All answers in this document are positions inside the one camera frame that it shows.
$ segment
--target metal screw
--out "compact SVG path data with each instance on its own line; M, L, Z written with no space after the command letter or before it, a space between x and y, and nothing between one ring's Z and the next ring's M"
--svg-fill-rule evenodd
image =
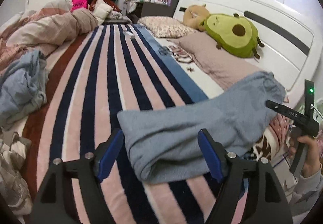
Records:
M94 157L94 154L91 152L85 154L86 159L91 159L92 157Z
M55 158L55 159L53 160L54 165L58 165L58 164L60 164L61 162L62 162L62 160L61 160L60 158Z
M237 155L235 154L235 153L233 153L233 152L229 152L229 153L227 153L227 155L228 155L228 157L229 158L235 158Z
M263 164L267 164L269 161L268 161L268 159L267 158L265 158L265 157L262 157L261 159L260 159L260 161L263 163Z

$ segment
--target white headboard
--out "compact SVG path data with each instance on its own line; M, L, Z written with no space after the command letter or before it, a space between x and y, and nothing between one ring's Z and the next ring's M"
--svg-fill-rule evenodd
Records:
M275 0L180 0L173 18L183 20L185 8L206 4L210 13L238 13L250 19L265 44L258 47L261 59L246 59L274 73L286 88L294 108L304 94L304 80L311 80L323 48L318 26Z

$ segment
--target gray sleeve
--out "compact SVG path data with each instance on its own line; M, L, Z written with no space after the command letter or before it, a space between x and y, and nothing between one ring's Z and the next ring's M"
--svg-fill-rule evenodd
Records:
M293 216L311 210L316 203L323 188L321 169L322 164L320 170L313 176L308 178L299 177L298 184L293 191L292 199L289 203Z

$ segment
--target human hand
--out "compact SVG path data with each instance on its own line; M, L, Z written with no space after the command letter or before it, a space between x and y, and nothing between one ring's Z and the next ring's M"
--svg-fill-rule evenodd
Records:
M311 177L312 175L316 174L316 172L321 168L317 140L310 136L300 136L297 138L297 140L298 142L309 146L302 176L305 178ZM289 140L289 143L289 157L292 158L296 154L295 141L291 138Z

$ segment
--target floral pillow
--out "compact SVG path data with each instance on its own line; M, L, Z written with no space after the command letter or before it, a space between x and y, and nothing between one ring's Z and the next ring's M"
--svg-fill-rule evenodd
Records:
M142 17L138 23L146 26L157 38L180 38L197 32L180 21L163 16Z

